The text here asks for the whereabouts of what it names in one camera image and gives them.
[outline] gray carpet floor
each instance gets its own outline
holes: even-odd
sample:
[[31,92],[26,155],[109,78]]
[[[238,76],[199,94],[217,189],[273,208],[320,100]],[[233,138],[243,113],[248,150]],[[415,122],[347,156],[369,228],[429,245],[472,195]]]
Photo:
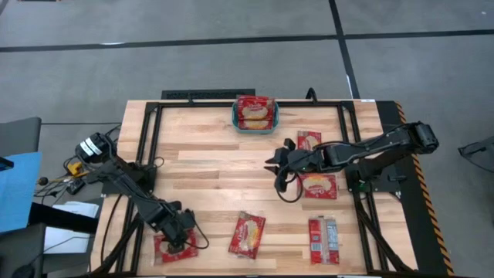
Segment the gray carpet floor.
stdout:
[[[337,5],[345,34],[494,29],[492,1]],[[334,34],[325,0],[11,0],[0,15],[0,48]],[[433,126],[441,147],[421,163],[455,272],[492,276],[494,175],[462,160],[456,148],[494,135],[494,35],[355,39],[347,46],[361,98],[400,101],[409,121]],[[0,121],[42,118],[41,175],[53,177],[77,143],[122,120],[127,100],[221,88],[290,98],[310,86],[319,98],[350,98],[338,41],[0,53]],[[99,196],[95,185],[61,202]]]

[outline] plastic bowl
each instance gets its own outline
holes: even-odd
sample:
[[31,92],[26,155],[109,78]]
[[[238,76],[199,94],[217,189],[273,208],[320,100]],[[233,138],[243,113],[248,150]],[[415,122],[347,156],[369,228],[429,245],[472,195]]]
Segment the plastic bowl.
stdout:
[[237,102],[235,101],[232,105],[232,123],[233,127],[237,130],[237,132],[242,134],[271,134],[278,125],[279,120],[279,107],[275,102],[275,119],[272,122],[272,129],[268,130],[243,130],[239,128],[239,115],[237,114]]

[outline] red snack package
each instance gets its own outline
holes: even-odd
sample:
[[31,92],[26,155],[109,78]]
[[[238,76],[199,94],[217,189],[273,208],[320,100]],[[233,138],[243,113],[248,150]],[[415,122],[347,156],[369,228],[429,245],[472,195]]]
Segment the red snack package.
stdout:
[[241,256],[255,259],[266,219],[260,216],[240,212],[235,233],[228,251]]
[[275,101],[269,97],[240,96],[237,99],[239,120],[272,120]]
[[338,198],[336,176],[332,174],[304,174],[298,180],[305,198]]
[[337,223],[323,216],[309,219],[310,262],[340,264]]
[[244,130],[270,130],[272,120],[239,120],[239,128]]
[[[195,246],[196,239],[194,231],[191,229],[187,231],[189,242]],[[187,259],[198,255],[198,250],[195,247],[186,245],[186,248],[176,254],[170,254],[168,252],[168,242],[163,241],[164,235],[154,236],[154,265],[161,265],[162,263],[171,263],[180,259]]]
[[300,150],[312,150],[312,148],[321,144],[321,133],[313,131],[299,131],[297,134],[297,148]]

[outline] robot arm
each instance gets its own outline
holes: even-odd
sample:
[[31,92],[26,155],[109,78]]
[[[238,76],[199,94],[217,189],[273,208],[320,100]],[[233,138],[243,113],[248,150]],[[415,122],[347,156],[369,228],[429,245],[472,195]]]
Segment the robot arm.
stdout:
[[[429,125],[421,122],[403,124],[385,134],[356,144],[331,141],[319,144],[313,150],[296,150],[295,143],[285,139],[285,147],[276,149],[265,169],[276,175],[275,188],[285,192],[289,174],[331,173],[346,167],[356,167],[354,174],[366,181],[379,174],[383,168],[410,154],[430,154],[439,146]],[[367,159],[372,154],[375,158]]]

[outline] food package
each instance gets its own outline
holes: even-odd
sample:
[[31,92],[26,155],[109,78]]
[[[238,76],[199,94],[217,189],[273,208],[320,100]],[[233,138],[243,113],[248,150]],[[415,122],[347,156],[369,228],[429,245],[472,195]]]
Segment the food package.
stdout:
[[237,99],[239,120],[273,120],[275,100],[270,97],[240,96]]
[[[198,255],[198,249],[189,245],[185,246],[185,249],[176,254],[170,254],[168,252],[168,242],[164,241],[164,235],[154,236],[154,265],[158,266],[163,263],[171,263],[180,259],[187,259]],[[188,231],[188,242],[193,246],[196,246],[196,238],[194,230]]]
[[228,251],[238,256],[255,259],[266,219],[240,212],[239,220]]
[[338,198],[336,176],[332,174],[302,174],[298,186],[305,198]]
[[337,222],[318,216],[309,219],[310,262],[340,264]]
[[321,144],[321,133],[313,131],[299,131],[297,134],[297,148],[300,150],[312,150],[312,148]]
[[239,120],[239,128],[243,130],[270,130],[272,120]]

